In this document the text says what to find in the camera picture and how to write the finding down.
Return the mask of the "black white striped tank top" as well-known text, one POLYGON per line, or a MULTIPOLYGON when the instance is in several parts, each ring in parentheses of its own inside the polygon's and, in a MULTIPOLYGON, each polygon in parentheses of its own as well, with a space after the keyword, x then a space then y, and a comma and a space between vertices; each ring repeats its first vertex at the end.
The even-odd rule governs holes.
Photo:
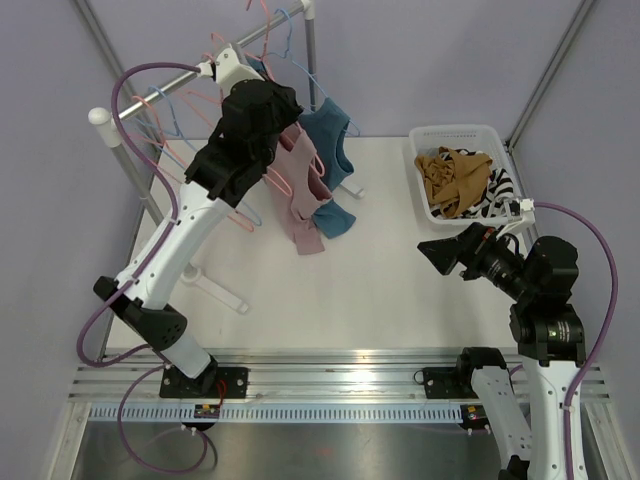
POLYGON ((471 195, 477 193, 477 187, 471 187, 465 181, 460 190, 456 182, 444 186, 434 194, 429 202, 430 213, 439 219, 476 219, 494 218, 505 214, 506 204, 515 198, 513 181, 504 168, 493 170, 486 187, 473 204, 469 204, 471 195))

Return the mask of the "mustard tank top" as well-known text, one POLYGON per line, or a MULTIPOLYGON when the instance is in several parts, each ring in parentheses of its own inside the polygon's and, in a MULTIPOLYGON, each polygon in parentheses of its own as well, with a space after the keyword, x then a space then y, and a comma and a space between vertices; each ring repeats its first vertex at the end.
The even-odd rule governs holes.
POLYGON ((418 155, 426 198, 446 219, 461 217, 478 204, 488 187, 492 159, 485 153, 440 147, 436 153, 418 155))

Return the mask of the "grey tank top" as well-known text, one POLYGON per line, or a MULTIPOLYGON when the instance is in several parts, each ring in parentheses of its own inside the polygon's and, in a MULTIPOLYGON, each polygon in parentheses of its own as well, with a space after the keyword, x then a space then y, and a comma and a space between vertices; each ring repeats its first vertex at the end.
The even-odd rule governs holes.
POLYGON ((422 148, 418 151, 418 154, 429 156, 429 157, 435 157, 439 154, 439 148, 438 147, 422 148))

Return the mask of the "mauve pink tank top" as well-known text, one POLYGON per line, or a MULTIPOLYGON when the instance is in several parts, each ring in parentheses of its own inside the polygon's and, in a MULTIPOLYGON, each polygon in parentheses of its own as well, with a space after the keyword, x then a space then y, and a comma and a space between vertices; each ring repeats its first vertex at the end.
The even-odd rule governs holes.
POLYGON ((287 173, 277 169, 278 145, 279 143, 275 159, 268 169, 268 176, 275 183, 266 181, 277 218, 288 238, 295 244, 299 255, 321 253, 324 251, 324 245, 313 221, 313 215, 332 199, 332 194, 320 179, 321 187, 330 193, 330 197, 325 201, 319 199, 319 194, 311 194, 309 197, 301 193, 290 195, 293 190, 292 184, 287 181, 287 173))

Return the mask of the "pink hanger of mauve top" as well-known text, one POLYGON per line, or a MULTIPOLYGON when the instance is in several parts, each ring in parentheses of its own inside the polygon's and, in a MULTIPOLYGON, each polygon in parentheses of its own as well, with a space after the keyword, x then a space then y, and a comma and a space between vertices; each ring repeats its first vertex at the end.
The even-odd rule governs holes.
POLYGON ((326 167, 298 121, 280 135, 278 147, 277 169, 287 173, 287 181, 292 184, 293 190, 290 195, 301 193, 309 197, 319 194, 321 201, 328 199, 330 193, 321 187, 320 182, 326 167))

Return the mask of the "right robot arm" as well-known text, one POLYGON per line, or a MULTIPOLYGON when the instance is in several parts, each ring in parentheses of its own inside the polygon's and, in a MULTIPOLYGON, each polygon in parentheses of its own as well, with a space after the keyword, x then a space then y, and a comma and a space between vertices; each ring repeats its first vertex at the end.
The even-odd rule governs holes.
POLYGON ((561 238, 543 236, 522 256, 509 238, 474 222, 457 236, 417 248, 440 274, 461 264, 464 280, 485 278, 513 300, 509 326, 527 376, 530 413, 523 414, 496 348, 464 348, 453 377, 481 402, 498 446, 500 478, 585 479, 580 390, 572 382, 586 350, 569 302, 578 253, 561 238))

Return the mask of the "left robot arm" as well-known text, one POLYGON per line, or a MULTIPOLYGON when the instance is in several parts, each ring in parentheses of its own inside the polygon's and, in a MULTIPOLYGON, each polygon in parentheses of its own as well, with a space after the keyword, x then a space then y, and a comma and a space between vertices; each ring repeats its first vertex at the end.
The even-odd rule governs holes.
POLYGON ((187 330, 169 299, 185 267, 273 163, 280 134, 302 112, 293 88, 243 80, 222 102, 222 116, 194 156, 170 214, 130 265, 93 290, 170 367, 166 398, 219 393, 218 363, 187 330))

